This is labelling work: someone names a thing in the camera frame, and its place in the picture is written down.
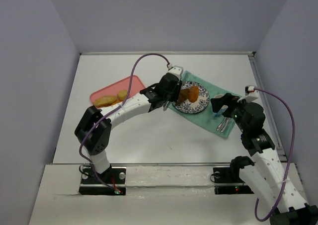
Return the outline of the reddish-brown pastry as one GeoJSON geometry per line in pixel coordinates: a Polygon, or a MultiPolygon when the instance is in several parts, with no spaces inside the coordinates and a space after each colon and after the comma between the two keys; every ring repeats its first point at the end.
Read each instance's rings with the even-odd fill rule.
{"type": "Polygon", "coordinates": [[[179,92],[178,100],[175,102],[175,106],[178,106],[184,101],[186,101],[188,99],[188,96],[189,96],[189,89],[188,88],[181,89],[179,92]]]}

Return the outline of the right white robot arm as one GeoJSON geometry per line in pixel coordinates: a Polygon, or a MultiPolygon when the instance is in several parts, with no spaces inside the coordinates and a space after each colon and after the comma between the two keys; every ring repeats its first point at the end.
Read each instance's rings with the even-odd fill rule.
{"type": "Polygon", "coordinates": [[[309,205],[288,176],[289,165],[283,166],[277,149],[263,128],[264,109],[254,103],[256,96],[237,97],[226,93],[212,98],[212,110],[217,113],[223,106],[222,115],[233,119],[241,131],[241,142],[248,156],[238,156],[231,161],[230,174],[241,179],[270,211],[260,222],[272,225],[315,225],[318,208],[309,205]]]}

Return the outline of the orange glazed bagel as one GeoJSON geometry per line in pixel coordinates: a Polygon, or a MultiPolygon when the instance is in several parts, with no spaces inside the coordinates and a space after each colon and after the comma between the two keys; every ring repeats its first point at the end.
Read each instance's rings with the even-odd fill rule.
{"type": "Polygon", "coordinates": [[[199,96],[199,88],[198,86],[192,86],[189,88],[189,94],[188,94],[188,100],[191,103],[194,103],[197,101],[198,96],[199,96]]]}

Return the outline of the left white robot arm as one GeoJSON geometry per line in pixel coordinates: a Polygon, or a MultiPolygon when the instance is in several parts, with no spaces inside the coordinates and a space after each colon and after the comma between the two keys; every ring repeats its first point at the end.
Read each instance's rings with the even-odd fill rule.
{"type": "Polygon", "coordinates": [[[75,136],[80,142],[79,153],[89,161],[98,182],[105,185],[112,175],[111,164],[105,151],[111,130],[137,115],[161,107],[166,110],[170,102],[178,100],[182,74],[183,71],[174,67],[159,83],[141,90],[118,106],[87,108],[75,129],[75,136]]]}

